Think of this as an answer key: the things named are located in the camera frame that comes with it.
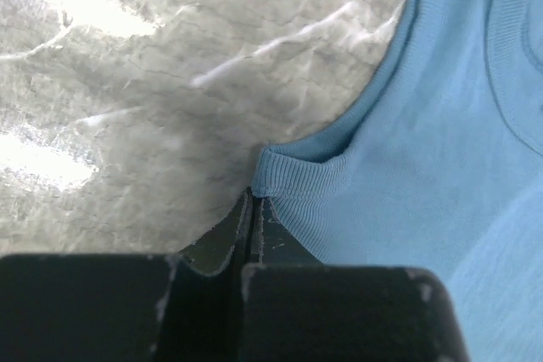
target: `sweater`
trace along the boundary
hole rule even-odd
[[[543,0],[406,0],[355,103],[252,189],[326,264],[433,271],[474,362],[543,361]]]

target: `marble floor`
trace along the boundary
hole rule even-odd
[[[357,98],[405,0],[0,0],[0,253],[168,252]]]

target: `seam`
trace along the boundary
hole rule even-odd
[[[543,62],[540,61],[538,56],[535,54],[534,49],[532,48],[529,41],[529,19],[526,18],[523,24],[522,29],[522,46],[526,57],[529,62],[541,73],[543,74]]]

